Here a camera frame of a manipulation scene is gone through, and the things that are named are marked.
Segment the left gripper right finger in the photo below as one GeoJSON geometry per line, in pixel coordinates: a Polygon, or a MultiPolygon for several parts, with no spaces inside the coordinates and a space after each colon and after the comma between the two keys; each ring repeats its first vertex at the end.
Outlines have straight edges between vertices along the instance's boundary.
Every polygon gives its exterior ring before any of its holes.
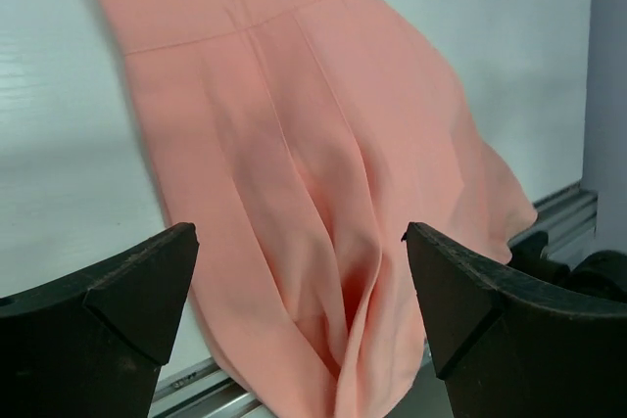
{"type": "Polygon", "coordinates": [[[622,417],[626,277],[548,283],[424,223],[406,233],[436,376],[457,417],[622,417]]]}

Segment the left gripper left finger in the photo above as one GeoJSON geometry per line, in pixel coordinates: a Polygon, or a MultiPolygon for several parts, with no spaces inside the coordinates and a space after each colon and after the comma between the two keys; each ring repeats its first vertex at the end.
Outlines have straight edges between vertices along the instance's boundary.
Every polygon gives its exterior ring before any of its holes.
{"type": "Polygon", "coordinates": [[[177,223],[2,298],[2,416],[147,416],[198,250],[195,225],[177,223]]]}

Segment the pink skirt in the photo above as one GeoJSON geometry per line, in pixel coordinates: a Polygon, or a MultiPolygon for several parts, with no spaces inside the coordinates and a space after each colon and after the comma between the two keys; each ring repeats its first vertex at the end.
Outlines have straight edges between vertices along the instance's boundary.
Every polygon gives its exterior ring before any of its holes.
{"type": "Polygon", "coordinates": [[[99,0],[216,363],[279,417],[383,417],[425,332],[402,237],[508,262],[537,213],[383,0],[99,0]]]}

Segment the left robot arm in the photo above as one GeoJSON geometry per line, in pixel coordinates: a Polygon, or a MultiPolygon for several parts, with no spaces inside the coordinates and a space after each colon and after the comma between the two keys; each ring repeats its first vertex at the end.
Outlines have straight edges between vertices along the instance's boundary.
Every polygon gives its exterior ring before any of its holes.
{"type": "MultiPolygon", "coordinates": [[[[402,239],[431,361],[457,417],[622,417],[626,256],[569,265],[536,231],[506,265],[423,223],[402,239]]],[[[146,417],[199,244],[178,224],[1,301],[5,417],[146,417]]]]}

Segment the aluminium mounting rail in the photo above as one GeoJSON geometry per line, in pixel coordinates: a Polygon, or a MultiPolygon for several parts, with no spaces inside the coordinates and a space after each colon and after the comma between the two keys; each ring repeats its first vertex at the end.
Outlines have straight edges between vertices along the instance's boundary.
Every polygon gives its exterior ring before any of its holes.
{"type": "MultiPolygon", "coordinates": [[[[578,183],[538,201],[535,224],[512,238],[511,247],[537,232],[548,242],[542,255],[569,266],[583,257],[597,227],[597,194],[578,183]]],[[[232,380],[211,357],[171,372],[158,382],[150,417],[270,417],[272,413],[232,380]]]]}

